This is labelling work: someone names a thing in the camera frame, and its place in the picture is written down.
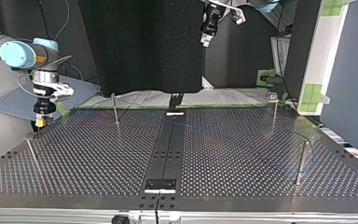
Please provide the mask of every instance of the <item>blue cable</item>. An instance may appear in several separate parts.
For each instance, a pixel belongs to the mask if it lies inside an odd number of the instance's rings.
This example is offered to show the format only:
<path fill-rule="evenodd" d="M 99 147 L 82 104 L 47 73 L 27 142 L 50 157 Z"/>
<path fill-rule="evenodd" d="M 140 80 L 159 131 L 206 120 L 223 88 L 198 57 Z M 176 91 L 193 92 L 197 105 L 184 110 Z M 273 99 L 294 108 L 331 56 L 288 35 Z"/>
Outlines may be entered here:
<path fill-rule="evenodd" d="M 127 101 L 125 101 L 125 100 L 120 100 L 120 99 L 116 99 L 116 100 L 117 100 L 117 101 L 124 102 L 124 103 L 126 103 L 126 104 L 138 105 L 138 106 L 140 106 L 142 109 L 145 110 L 145 108 L 144 108 L 142 105 L 139 105 L 139 104 L 136 104 L 136 103 L 130 103 L 130 102 L 127 102 Z M 165 119 L 165 118 L 163 118 L 163 117 L 157 115 L 156 113 L 149 112 L 148 110 L 145 110 L 145 111 L 146 111 L 147 113 L 149 113 L 149 114 L 152 114 L 153 117 L 155 117 L 155 118 L 157 118 L 157 119 L 160 119 L 160 120 L 163 120 L 163 121 L 165 121 L 165 122 L 169 122 L 169 123 L 172 123 L 172 124 L 177 124 L 177 125 L 184 126 L 184 127 L 187 127 L 187 128 L 192 128 L 192 129 L 203 129 L 203 130 L 206 130 L 206 131 L 208 131 L 208 132 L 210 132 L 210 133 L 213 133 L 213 134 L 215 134 L 215 135 L 218 135 L 218 136 L 220 136 L 220 137 L 222 137 L 222 138 L 231 140 L 231 141 L 234 142 L 234 143 L 243 143 L 243 144 L 245 144 L 247 147 L 250 147 L 246 141 L 244 141 L 244 140 L 242 140 L 242 139 L 240 139 L 240 138 L 228 136 L 228 135 L 226 135 L 226 134 L 223 134 L 223 133 L 220 133 L 220 132 L 218 132 L 218 131 L 215 131 L 215 130 L 213 130 L 213 129 L 207 127 L 207 126 L 190 125 L 190 124 L 185 124 L 185 123 L 181 123 L 181 122 L 176 122 L 176 121 L 172 121 L 172 120 L 170 120 L 170 119 Z M 282 170 L 284 170 L 284 171 L 289 170 L 289 171 L 291 171 L 291 173 L 293 173 L 293 174 L 297 174 L 297 173 L 305 174 L 305 173 L 307 173 L 307 172 L 314 166 L 314 164 L 315 164 L 315 162 L 316 162 L 315 149 L 314 149 L 314 147 L 313 147 L 313 144 L 312 144 L 312 142 L 310 141 L 310 139 L 309 139 L 307 136 L 305 136 L 304 134 L 302 134 L 302 133 L 298 133 L 298 132 L 294 132 L 294 131 L 288 131 L 288 132 L 289 132 L 289 133 L 294 133 L 294 134 L 300 135 L 301 137 L 305 138 L 305 139 L 310 143 L 311 154 L 312 154 L 312 163 L 311 163 L 311 165 L 309 165 L 307 168 L 305 168 L 302 172 L 299 172 L 297 169 L 288 168 L 288 167 L 286 167 L 286 166 L 283 166 L 283 165 L 280 165 L 280 164 L 271 162 L 271 161 L 273 161 L 273 159 L 270 158 L 269 156 L 266 156 L 266 155 L 262 154 L 262 153 L 259 153 L 259 154 L 260 154 L 259 156 L 260 156 L 261 158 L 265 158 L 268 163 L 270 163 L 270 164 L 272 164 L 273 166 L 275 166 L 275 167 L 277 167 L 277 168 L 279 168 L 279 169 L 282 169 Z"/>
<path fill-rule="evenodd" d="M 224 139 L 227 139 L 235 144 L 244 144 L 246 145 L 248 148 L 251 149 L 251 151 L 255 152 L 261 159 L 263 159 L 264 161 L 266 161 L 267 163 L 271 164 L 272 166 L 282 170 L 282 171 L 285 171 L 290 174 L 298 174 L 298 173 L 301 173 L 301 174 L 306 174 L 307 172 L 309 172 L 315 165 L 316 163 L 316 155 L 315 155 L 315 149 L 314 149 L 314 146 L 312 144 L 312 142 L 310 141 L 310 139 L 302 134 L 302 133 L 298 133 L 298 132 L 295 132 L 295 131 L 289 131 L 287 130 L 287 132 L 289 133 L 294 133 L 294 134 L 297 134 L 301 137 L 303 137 L 304 139 L 306 139 L 309 143 L 310 143 L 310 149 L 311 149 L 311 154 L 312 154 L 312 158 L 311 158 L 311 164 L 304 168 L 302 172 L 299 172 L 298 169 L 293 169 L 292 167 L 287 167 L 287 166 L 284 166 L 284 165 L 280 165 L 278 164 L 277 162 L 273 161 L 273 159 L 270 157 L 270 156 L 267 156 L 267 155 L 264 155 L 260 150 L 254 150 L 252 149 L 249 144 L 241 139 L 241 138 L 237 138 L 237 137 L 232 137 L 232 136 L 229 136 L 229 135 L 226 135 L 226 134 L 223 134 L 223 133 L 220 133 L 218 131 L 215 131 L 207 126 L 202 126 L 202 125 L 190 125 L 190 124 L 185 124 L 185 123 L 181 123 L 181 122 L 176 122 L 176 121 L 173 121 L 173 120 L 170 120 L 170 119 L 165 119 L 163 118 L 162 116 L 158 115 L 157 113 L 155 112 L 150 112 L 148 110 L 146 110 L 146 108 L 143 106 L 143 105 L 139 105 L 139 104 L 136 104 L 134 102 L 130 103 L 130 102 L 127 102 L 125 100 L 120 100 L 120 99 L 116 99 L 117 101 L 120 101 L 120 102 L 123 102 L 123 103 L 126 103 L 126 104 L 129 104 L 129 105 L 138 105 L 140 106 L 146 113 L 150 114 L 151 117 L 153 118 L 156 118 L 156 119 L 159 119 L 159 120 L 162 120 L 162 121 L 165 121 L 165 122 L 168 122 L 168 123 L 171 123 L 171 124 L 176 124 L 176 125 L 180 125 L 180 126 L 184 126 L 186 128 L 191 128 L 191 129 L 199 129 L 199 130 L 205 130 L 209 133 L 212 133 L 212 134 L 215 134 L 215 135 L 218 135 Z M 103 103 L 103 102 L 108 102 L 108 101 L 111 101 L 111 99 L 107 99 L 107 100 L 103 100 L 101 102 L 97 102 L 95 103 L 94 105 L 92 105 L 89 109 L 92 109 L 94 106 L 96 106 L 97 104 L 100 104 L 100 103 Z M 67 121 L 69 120 L 70 118 L 68 119 L 65 119 L 65 120 L 57 120 L 57 121 L 54 121 L 53 123 L 56 123 L 56 122 L 63 122 L 63 121 Z"/>

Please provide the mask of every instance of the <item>metal table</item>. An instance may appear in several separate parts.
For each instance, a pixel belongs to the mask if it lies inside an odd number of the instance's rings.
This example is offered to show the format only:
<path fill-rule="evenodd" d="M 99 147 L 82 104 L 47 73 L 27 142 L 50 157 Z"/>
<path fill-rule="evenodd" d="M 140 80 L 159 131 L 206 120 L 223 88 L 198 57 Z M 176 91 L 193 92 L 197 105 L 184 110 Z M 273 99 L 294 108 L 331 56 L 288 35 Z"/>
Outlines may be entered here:
<path fill-rule="evenodd" d="M 358 160 L 294 112 L 279 108 L 276 120 L 270 107 L 164 112 L 119 110 L 116 124 L 111 110 L 76 111 L 32 142 L 36 159 L 25 143 L 9 151 L 0 213 L 358 214 Z M 176 192 L 146 194 L 149 179 L 175 180 Z"/>

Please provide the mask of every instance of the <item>black fabric backdrop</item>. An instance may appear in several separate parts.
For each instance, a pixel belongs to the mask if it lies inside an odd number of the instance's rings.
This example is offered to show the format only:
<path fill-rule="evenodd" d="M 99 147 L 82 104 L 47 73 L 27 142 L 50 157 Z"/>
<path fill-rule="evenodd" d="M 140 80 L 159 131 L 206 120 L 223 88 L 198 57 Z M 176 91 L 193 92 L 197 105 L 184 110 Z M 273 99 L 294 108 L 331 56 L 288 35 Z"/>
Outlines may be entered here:
<path fill-rule="evenodd" d="M 79 0 L 104 94 L 201 89 L 203 3 Z"/>

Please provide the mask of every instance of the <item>metal rod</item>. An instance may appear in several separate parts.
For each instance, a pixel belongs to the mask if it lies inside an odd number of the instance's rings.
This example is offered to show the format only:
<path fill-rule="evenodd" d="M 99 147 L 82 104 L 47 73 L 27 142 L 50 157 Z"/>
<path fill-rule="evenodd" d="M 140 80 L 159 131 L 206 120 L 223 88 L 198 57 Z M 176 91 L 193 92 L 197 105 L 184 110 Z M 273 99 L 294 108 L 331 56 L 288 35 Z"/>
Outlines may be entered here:
<path fill-rule="evenodd" d="M 27 140 L 27 144 L 28 144 L 28 148 L 29 148 L 30 151 L 31 151 L 32 157 L 34 158 L 34 160 L 36 160 L 36 155 L 34 154 L 34 148 L 33 148 L 32 145 L 31 145 L 31 141 L 30 141 L 30 140 Z"/>
<path fill-rule="evenodd" d="M 116 96 L 115 96 L 115 93 L 112 93 L 112 101 L 113 101 L 113 110 L 115 111 L 116 124 L 118 124 L 118 116 L 117 116 L 117 109 L 116 109 Z"/>
<path fill-rule="evenodd" d="M 277 118 L 278 103 L 279 103 L 279 101 L 277 101 L 277 102 L 275 103 L 275 110 L 274 110 L 274 122 L 275 122 L 275 119 Z"/>
<path fill-rule="evenodd" d="M 300 185 L 301 183 L 301 177 L 303 175 L 303 171 L 304 171 L 304 165 L 305 165 L 305 153 L 307 151 L 307 148 L 309 147 L 310 142 L 305 141 L 304 145 L 303 145 L 303 150 L 301 153 L 301 158 L 300 158 L 300 164 L 298 165 L 298 173 L 297 173 L 297 178 L 296 178 L 296 185 Z"/>

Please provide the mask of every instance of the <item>metal bracket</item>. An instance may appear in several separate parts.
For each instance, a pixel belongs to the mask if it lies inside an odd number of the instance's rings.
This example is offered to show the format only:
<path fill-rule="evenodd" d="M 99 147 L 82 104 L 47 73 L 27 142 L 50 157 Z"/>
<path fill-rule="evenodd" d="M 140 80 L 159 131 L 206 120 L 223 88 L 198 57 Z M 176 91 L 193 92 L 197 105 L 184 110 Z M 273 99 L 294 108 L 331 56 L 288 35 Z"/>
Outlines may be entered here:
<path fill-rule="evenodd" d="M 330 98 L 328 96 L 326 96 L 326 95 L 322 95 L 321 103 L 323 103 L 325 105 L 330 105 Z"/>
<path fill-rule="evenodd" d="M 183 93 L 176 93 L 171 95 L 170 100 L 170 107 L 167 111 L 167 116 L 183 116 L 185 112 L 176 109 L 182 103 L 184 94 Z"/>
<path fill-rule="evenodd" d="M 174 194 L 176 192 L 175 179 L 148 179 L 145 193 Z"/>

